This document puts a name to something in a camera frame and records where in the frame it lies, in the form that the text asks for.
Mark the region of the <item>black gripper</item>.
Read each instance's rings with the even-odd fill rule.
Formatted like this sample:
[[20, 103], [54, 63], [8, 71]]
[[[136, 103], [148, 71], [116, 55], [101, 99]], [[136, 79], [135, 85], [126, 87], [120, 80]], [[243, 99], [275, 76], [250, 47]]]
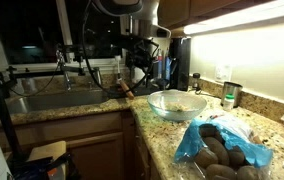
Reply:
[[130, 70], [136, 67], [146, 73], [150, 70], [150, 66], [155, 60], [152, 46], [155, 48], [159, 47], [159, 45], [152, 40], [138, 36], [130, 36], [125, 65]]

